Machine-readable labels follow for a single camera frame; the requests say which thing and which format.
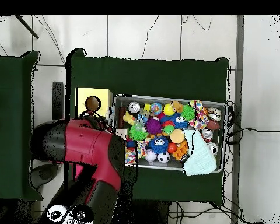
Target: light blue cloth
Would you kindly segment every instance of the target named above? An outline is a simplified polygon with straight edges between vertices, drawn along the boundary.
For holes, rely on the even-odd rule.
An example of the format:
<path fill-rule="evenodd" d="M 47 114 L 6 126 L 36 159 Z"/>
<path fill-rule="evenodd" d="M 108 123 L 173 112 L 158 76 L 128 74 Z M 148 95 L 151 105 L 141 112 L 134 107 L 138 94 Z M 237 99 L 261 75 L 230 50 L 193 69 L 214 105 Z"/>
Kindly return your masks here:
<path fill-rule="evenodd" d="M 209 174 L 216 170 L 216 159 L 198 130 L 184 131 L 190 158 L 184 163 L 186 175 Z"/>

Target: green table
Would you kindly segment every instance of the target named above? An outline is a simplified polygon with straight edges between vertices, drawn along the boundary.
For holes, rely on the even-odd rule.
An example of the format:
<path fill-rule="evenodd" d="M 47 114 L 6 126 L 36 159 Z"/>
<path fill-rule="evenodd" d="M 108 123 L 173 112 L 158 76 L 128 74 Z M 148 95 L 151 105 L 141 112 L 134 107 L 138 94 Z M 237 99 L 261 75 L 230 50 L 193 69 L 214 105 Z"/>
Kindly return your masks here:
<path fill-rule="evenodd" d="M 68 56 L 71 63 L 71 117 L 75 116 L 75 88 L 106 88 L 125 93 L 175 99 L 226 101 L 229 61 L 157 61 L 85 57 L 83 49 Z M 186 176 L 182 171 L 139 168 L 133 199 L 212 201 L 221 205 L 222 172 Z"/>
<path fill-rule="evenodd" d="M 42 200 L 29 184 L 31 79 L 39 52 L 0 56 L 0 198 Z"/>

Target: metal tray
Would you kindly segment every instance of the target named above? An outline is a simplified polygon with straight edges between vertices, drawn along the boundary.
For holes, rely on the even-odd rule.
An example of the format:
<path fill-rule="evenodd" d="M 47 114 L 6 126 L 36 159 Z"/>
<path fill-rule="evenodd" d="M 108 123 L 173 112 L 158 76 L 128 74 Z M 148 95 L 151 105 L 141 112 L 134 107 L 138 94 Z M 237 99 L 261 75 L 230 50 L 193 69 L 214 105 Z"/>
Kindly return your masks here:
<path fill-rule="evenodd" d="M 158 97 L 150 97 L 150 96 L 124 96 L 123 94 L 118 94 L 114 97 L 112 114 L 113 116 L 110 119 L 110 122 L 113 127 L 117 128 L 117 120 L 118 120 L 118 109 L 120 107 L 128 108 L 128 105 L 131 102 L 138 102 L 141 108 L 144 107 L 145 103 L 154 103 L 159 102 L 161 104 L 166 104 L 172 100 L 176 100 L 180 103 L 187 104 L 190 100 L 181 100 L 181 99 L 170 99 L 170 98 L 158 98 Z M 217 169 L 213 171 L 213 173 L 219 173 L 222 171 L 224 166 L 225 159 L 225 149 L 226 149 L 226 134 L 227 134 L 227 120 L 228 120 L 228 106 L 224 103 L 215 103 L 202 101 L 204 107 L 214 107 L 219 109 L 222 112 L 222 119 L 220 123 L 220 129 L 213 132 L 213 142 L 218 145 L 218 153 L 216 155 L 216 163 Z M 124 128 L 129 128 L 130 125 L 128 123 L 124 123 Z M 178 160 L 171 158 L 168 163 L 160 163 L 159 161 L 147 162 L 145 159 L 138 160 L 138 167 L 145 167 L 150 169 L 165 169 L 165 170 L 180 170 L 183 171 L 183 165 Z"/>

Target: orange ball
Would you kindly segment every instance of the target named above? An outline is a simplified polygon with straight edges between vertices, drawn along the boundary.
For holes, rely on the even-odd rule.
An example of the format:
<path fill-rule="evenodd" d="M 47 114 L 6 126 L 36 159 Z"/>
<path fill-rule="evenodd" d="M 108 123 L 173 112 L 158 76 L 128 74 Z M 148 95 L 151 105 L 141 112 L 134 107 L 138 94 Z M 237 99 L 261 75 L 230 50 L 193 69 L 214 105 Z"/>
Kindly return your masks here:
<path fill-rule="evenodd" d="M 168 144 L 168 149 L 167 149 L 168 153 L 172 154 L 176 150 L 177 150 L 177 145 L 174 142 Z"/>

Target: yellow ball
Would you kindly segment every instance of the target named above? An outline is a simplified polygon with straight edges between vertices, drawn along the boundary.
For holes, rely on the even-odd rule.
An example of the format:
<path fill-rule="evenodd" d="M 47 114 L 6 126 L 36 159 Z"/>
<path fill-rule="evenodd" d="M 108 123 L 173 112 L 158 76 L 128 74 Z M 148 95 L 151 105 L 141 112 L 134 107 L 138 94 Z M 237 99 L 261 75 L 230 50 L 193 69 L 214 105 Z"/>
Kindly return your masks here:
<path fill-rule="evenodd" d="M 166 116 L 172 116 L 174 114 L 170 103 L 165 104 L 163 112 Z"/>

